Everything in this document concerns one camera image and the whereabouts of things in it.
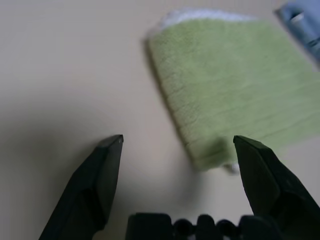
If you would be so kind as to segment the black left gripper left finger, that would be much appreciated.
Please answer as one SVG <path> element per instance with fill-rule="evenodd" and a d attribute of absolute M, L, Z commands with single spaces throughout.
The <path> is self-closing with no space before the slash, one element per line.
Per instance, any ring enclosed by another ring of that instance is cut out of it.
<path fill-rule="evenodd" d="M 110 136 L 74 171 L 41 240 L 91 240 L 108 223 L 116 193 L 124 137 Z"/>

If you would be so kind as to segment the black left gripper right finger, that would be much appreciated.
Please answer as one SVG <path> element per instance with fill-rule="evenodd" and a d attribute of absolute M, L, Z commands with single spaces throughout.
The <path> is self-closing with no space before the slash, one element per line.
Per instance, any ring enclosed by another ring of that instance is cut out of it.
<path fill-rule="evenodd" d="M 318 240 L 320 207 L 298 177 L 261 142 L 236 135 L 233 143 L 252 212 L 271 218 L 285 240 Z"/>

